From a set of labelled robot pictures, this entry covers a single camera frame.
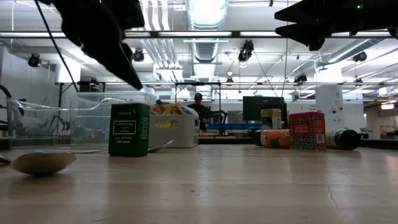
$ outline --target wooden table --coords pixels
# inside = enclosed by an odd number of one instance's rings
[[[0,167],[0,223],[398,222],[398,151],[217,145],[77,157],[50,177]]]

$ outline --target green box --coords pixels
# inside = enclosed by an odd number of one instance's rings
[[[148,154],[149,111],[149,106],[142,103],[112,105],[110,156],[141,157]]]

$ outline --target clear plastic bin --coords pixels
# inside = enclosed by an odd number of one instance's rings
[[[54,108],[7,99],[9,147],[52,149],[107,149],[111,105],[116,103],[155,102],[153,95],[125,94],[127,97],[109,97],[115,94],[82,94],[87,98],[67,99],[69,108]]]

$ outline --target black monitor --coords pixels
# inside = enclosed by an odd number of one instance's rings
[[[261,110],[280,109],[282,121],[286,121],[286,104],[283,97],[267,96],[244,96],[243,97],[243,120],[261,121]]]

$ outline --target white bin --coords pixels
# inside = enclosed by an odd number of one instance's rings
[[[199,124],[195,115],[151,115],[149,147],[174,140],[169,147],[191,148],[198,145]]]

